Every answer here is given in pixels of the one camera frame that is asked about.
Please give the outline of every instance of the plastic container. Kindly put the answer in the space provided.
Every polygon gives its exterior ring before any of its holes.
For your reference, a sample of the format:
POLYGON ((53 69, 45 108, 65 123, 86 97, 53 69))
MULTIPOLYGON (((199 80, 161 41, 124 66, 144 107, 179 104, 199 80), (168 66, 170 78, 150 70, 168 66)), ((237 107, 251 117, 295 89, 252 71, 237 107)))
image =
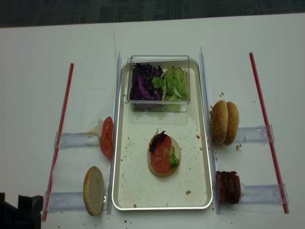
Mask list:
POLYGON ((186 112, 190 103, 190 84, 189 84, 189 68, 190 58, 188 55, 160 55, 160 56, 139 56, 134 55, 128 60, 129 64, 129 80, 127 102, 131 103, 133 111, 154 111, 154 112, 186 112), (156 68, 160 66, 165 72, 167 69, 174 66, 180 67, 187 73, 186 87, 187 98, 181 101, 156 101, 156 100, 131 100, 130 93, 132 88, 132 73, 136 63, 150 64, 156 68))

